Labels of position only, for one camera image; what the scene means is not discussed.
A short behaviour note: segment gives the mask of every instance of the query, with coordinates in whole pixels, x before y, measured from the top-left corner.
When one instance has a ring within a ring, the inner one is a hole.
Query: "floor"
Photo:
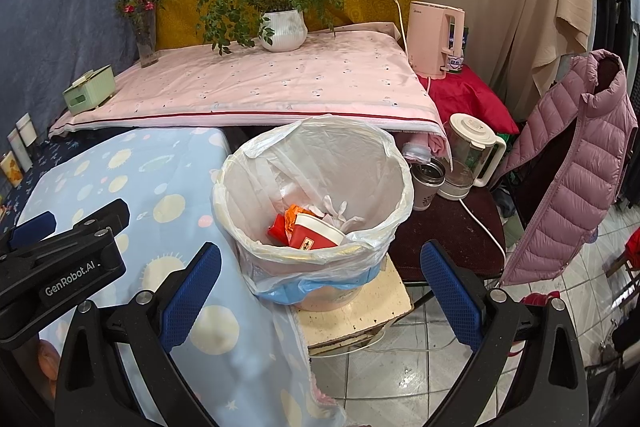
[[[638,226],[639,209],[619,211],[612,207],[599,227],[596,243],[584,245],[562,276],[505,288],[514,300],[532,291],[560,291],[574,321],[584,365],[596,362],[598,344],[610,333],[612,320],[622,317],[613,301],[629,281],[628,275],[621,269],[607,280],[604,269],[622,253]],[[408,291],[414,301],[423,292]],[[311,366],[319,388],[344,405],[354,425],[422,426],[456,381],[471,350],[458,341],[439,351],[419,350],[445,346],[453,337],[436,299],[431,299],[388,328],[375,346],[324,360],[312,359]],[[518,357],[507,360],[479,423],[495,417],[517,363]]]

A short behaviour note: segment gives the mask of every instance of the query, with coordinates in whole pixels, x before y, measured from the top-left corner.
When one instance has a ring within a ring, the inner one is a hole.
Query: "white flower pot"
[[[298,49],[306,39],[305,19],[302,12],[288,10],[286,12],[270,12],[264,16],[269,19],[264,23],[273,30],[272,44],[260,37],[260,44],[270,52],[290,52]]]

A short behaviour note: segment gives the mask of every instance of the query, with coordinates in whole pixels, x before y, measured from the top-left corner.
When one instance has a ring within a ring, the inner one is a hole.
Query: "green box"
[[[68,89],[65,89],[66,107],[72,115],[95,109],[116,91],[111,66],[105,66],[98,71],[87,71],[78,78]]]

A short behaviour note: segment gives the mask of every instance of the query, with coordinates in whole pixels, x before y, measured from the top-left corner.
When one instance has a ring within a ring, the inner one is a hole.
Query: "screw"
[[[80,304],[78,304],[78,311],[80,313],[86,313],[90,309],[91,309],[91,301],[82,301]]]
[[[491,297],[491,300],[495,302],[505,302],[507,300],[507,294],[498,288],[491,290],[489,292],[489,296]]]
[[[144,290],[142,292],[140,292],[138,295],[136,295],[136,302],[138,304],[148,304],[149,302],[151,302],[151,299],[154,297],[153,292],[150,292],[148,290]]]
[[[554,307],[554,309],[558,310],[559,312],[561,312],[566,308],[564,301],[557,297],[551,299],[551,305]]]

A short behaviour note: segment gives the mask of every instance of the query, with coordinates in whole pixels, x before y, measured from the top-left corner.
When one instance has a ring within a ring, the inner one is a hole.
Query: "trash bag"
[[[344,217],[364,222],[338,247],[276,247],[267,235],[289,205],[314,205],[325,196]],[[316,116],[249,140],[224,162],[213,188],[213,206],[238,242],[239,264],[255,295],[295,304],[324,285],[348,290],[380,270],[396,228],[409,217],[414,187],[393,137],[368,123]]]

